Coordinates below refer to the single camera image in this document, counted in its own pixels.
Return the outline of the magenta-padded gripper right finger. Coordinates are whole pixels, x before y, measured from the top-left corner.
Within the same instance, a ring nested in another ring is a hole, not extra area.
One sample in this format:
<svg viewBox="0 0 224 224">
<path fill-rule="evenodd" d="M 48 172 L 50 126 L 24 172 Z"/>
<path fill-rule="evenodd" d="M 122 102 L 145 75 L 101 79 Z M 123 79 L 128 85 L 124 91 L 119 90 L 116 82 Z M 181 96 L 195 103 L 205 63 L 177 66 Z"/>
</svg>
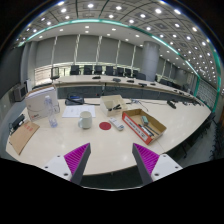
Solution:
<svg viewBox="0 0 224 224">
<path fill-rule="evenodd" d="M 133 144 L 132 154 L 136 160 L 144 185 L 182 169 L 182 167 L 167 154 L 158 155 L 136 143 Z"/>
</svg>

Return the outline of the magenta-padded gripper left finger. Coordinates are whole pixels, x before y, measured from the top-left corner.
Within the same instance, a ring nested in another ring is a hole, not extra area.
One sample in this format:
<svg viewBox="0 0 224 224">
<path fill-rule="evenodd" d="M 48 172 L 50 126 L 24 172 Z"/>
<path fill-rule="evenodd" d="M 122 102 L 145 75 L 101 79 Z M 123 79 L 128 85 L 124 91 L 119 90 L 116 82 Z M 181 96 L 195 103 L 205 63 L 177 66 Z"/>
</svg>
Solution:
<svg viewBox="0 0 224 224">
<path fill-rule="evenodd" d="M 52 158 L 43 166 L 43 170 L 79 185 L 90 154 L 91 147 L 87 143 L 65 155 Z"/>
</svg>

